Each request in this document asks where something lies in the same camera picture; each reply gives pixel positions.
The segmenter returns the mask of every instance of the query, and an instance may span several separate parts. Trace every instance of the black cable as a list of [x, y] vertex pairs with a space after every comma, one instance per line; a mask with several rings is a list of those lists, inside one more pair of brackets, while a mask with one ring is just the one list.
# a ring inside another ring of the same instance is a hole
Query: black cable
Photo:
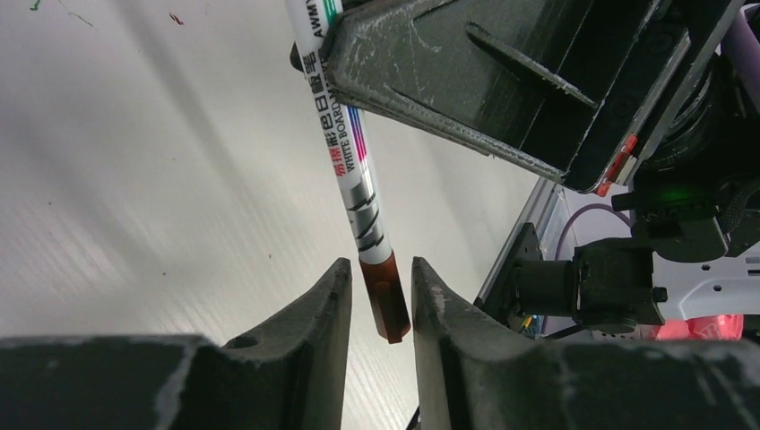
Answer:
[[583, 330], [584, 328], [581, 324], [576, 324], [572, 327], [567, 327], [566, 329], [555, 331], [554, 333], [551, 333], [548, 336], [545, 336], [544, 339], [560, 340], [560, 339], [566, 338], [567, 336], [572, 336], [576, 333], [580, 333]]
[[406, 426], [406, 430], [414, 430], [417, 428], [417, 424], [419, 423], [419, 406], [417, 406], [417, 410], [414, 411], [414, 415], [411, 416], [411, 420], [409, 421], [409, 424]]

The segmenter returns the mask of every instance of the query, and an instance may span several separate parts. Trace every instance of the ink speck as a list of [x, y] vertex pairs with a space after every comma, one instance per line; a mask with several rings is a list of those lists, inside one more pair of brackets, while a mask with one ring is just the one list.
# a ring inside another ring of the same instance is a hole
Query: ink speck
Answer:
[[177, 23], [177, 25], [185, 25], [185, 23], [184, 23], [184, 22], [182, 22], [182, 20], [180, 20], [180, 19], [179, 19], [179, 18], [178, 18], [178, 17], [177, 17], [175, 14], [173, 14], [173, 13], [169, 13], [169, 15], [168, 15], [168, 16], [169, 16], [169, 17], [171, 17], [171, 20], [172, 20], [173, 22], [176, 22], [176, 23]]

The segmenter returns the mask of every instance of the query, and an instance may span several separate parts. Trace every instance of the wire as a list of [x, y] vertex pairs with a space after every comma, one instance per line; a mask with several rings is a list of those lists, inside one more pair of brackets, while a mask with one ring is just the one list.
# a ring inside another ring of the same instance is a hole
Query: wire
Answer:
[[562, 228], [562, 233], [559, 235], [559, 240], [557, 241], [557, 251], [554, 253], [554, 259], [559, 258], [559, 253], [562, 251], [562, 245], [565, 244], [565, 240], [567, 239], [567, 234], [570, 232], [570, 227], [573, 226], [573, 223], [581, 217], [584, 213], [588, 211], [592, 211], [594, 209], [601, 209], [603, 211], [607, 211], [611, 213], [612, 215], [615, 215], [618, 219], [625, 222], [628, 228], [631, 228], [633, 226], [633, 223], [631, 222], [631, 219], [628, 218], [626, 215], [615, 211], [612, 209], [611, 206], [603, 203], [591, 203], [586, 206], [583, 206], [581, 209], [579, 209], [576, 213], [573, 214], [570, 219], [567, 220], [567, 223], [565, 224], [565, 227]]

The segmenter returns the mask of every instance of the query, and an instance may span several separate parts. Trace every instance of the white surface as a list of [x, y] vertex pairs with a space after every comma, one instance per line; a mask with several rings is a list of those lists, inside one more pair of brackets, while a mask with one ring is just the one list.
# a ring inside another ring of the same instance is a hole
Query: white surface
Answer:
[[[0, 13], [0, 335], [222, 342], [356, 254], [282, 4], [32, 4]], [[404, 280], [423, 255], [475, 297], [534, 176], [368, 127]], [[385, 345], [355, 289], [344, 428], [401, 428], [411, 336]]]

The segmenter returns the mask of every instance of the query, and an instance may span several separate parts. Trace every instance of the whiteboard marker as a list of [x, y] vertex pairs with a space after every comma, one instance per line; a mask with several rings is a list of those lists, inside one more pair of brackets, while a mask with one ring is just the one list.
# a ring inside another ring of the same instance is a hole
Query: whiteboard marker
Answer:
[[384, 232], [364, 117], [361, 110], [335, 99], [324, 78], [327, 64], [318, 52], [333, 20], [343, 11], [341, 0], [286, 0], [285, 4], [358, 248], [377, 332], [389, 343], [401, 342], [410, 329], [409, 313], [395, 255]]

